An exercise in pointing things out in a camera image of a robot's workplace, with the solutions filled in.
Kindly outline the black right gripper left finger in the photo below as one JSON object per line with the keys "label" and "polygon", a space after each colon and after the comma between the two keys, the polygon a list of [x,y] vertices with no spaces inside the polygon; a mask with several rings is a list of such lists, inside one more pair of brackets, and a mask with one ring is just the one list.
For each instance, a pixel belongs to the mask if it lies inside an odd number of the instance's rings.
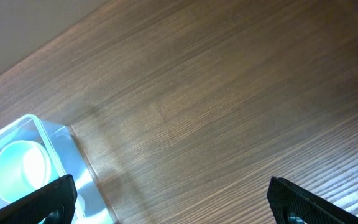
{"label": "black right gripper left finger", "polygon": [[75,214],[76,199],[73,176],[67,174],[0,209],[0,224],[70,224]]}

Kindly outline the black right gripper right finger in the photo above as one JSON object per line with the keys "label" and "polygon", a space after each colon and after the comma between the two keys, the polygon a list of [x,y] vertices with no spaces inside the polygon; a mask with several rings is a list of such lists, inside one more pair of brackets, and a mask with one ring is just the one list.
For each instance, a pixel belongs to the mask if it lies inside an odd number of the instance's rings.
{"label": "black right gripper right finger", "polygon": [[267,199],[279,224],[358,224],[358,217],[282,177],[270,179]]}

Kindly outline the green plastic bowl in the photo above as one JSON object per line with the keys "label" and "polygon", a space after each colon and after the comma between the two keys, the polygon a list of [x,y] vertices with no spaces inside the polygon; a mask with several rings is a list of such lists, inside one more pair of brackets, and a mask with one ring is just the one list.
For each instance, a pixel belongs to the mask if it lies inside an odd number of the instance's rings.
{"label": "green plastic bowl", "polygon": [[0,198],[15,202],[47,185],[51,173],[50,158],[41,144],[14,141],[0,152]]}

